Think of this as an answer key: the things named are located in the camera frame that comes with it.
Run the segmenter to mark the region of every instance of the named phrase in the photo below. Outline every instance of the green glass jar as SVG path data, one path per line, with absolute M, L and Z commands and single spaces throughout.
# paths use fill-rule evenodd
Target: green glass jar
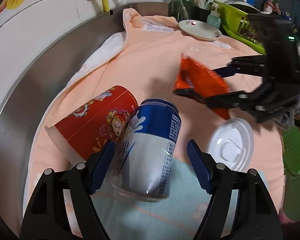
M 184 5 L 184 7 L 186 8 L 189 19 L 191 19 L 193 7 L 194 7 L 194 0 L 182 0 L 182 3 Z M 170 1 L 168 15 L 170 17 L 171 16 L 175 17 L 177 22 L 187 20 L 186 16 L 184 15 L 184 13 L 181 9 L 180 0 L 171 0 Z

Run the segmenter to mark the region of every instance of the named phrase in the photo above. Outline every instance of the can rim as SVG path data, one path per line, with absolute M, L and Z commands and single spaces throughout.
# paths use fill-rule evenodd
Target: can rim
M 163 104 L 163 105 L 166 105 L 166 106 L 169 106 L 171 107 L 174 111 L 177 112 L 177 114 L 179 114 L 179 111 L 178 111 L 178 108 L 176 107 L 176 105 L 168 100 L 165 100 L 165 99 L 161 99 L 161 98 L 148 98 L 148 99 L 145 99 L 141 102 L 140 106 L 142 106 L 143 104 L 145 103 L 151 103 L 151 102 L 154 102 L 154 103 L 160 103 L 160 104 Z

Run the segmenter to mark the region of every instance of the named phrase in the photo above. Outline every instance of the orange plastic package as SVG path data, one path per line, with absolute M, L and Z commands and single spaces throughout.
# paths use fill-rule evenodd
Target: orange plastic package
M 216 72 L 189 57 L 182 56 L 181 68 L 173 91 L 176 95 L 205 104 L 205 98 L 226 94 L 229 91 L 226 82 Z M 225 120 L 230 118 L 228 109 L 215 108 L 212 111 Z

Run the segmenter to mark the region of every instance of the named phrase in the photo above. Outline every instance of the peach towel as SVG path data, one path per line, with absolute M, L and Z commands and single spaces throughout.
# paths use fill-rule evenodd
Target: peach towel
M 91 98 L 114 85 L 127 88 L 140 104 L 146 98 L 163 98 L 173 102 L 180 112 L 182 125 L 174 157 L 189 163 L 186 143 L 195 139 L 202 151 L 207 148 L 211 133 L 224 120 L 205 105 L 172 93 L 179 71 L 181 53 L 193 57 L 210 69 L 225 66 L 232 57 L 257 53 L 230 37 L 218 41 L 199 41 L 178 29 L 173 17 L 142 17 L 130 8 L 123 12 L 126 39 L 116 53 L 90 68 L 84 64 L 66 88 L 47 109 L 34 137 L 25 188 L 24 211 L 34 187 L 46 168 L 63 171 L 68 161 L 53 144 L 44 126 L 52 126 Z M 250 92 L 261 82 L 259 77 L 236 74 L 226 78 L 233 91 Z M 254 153 L 249 168 L 263 171 L 277 211 L 284 186 L 282 145 L 272 122 L 257 124 L 246 112 L 234 109 L 232 117 L 247 120 L 254 132 Z

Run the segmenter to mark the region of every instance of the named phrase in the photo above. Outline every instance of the metal screw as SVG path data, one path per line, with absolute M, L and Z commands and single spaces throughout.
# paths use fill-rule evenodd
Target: metal screw
M 247 98 L 248 96 L 246 94 L 240 94 L 238 95 L 239 98 Z
M 223 163 L 217 163 L 217 168 L 223 170 L 226 166 Z
M 258 111 L 265 111 L 266 108 L 264 106 L 256 106 L 256 110 L 258 110 Z
M 85 168 L 85 166 L 86 165 L 84 163 L 78 163 L 76 167 L 77 167 L 78 170 L 82 170 L 82 169 Z
M 256 176 L 258 174 L 258 172 L 255 169 L 250 169 L 249 173 L 253 176 Z
M 52 169 L 45 169 L 44 174 L 49 175 L 52 172 Z

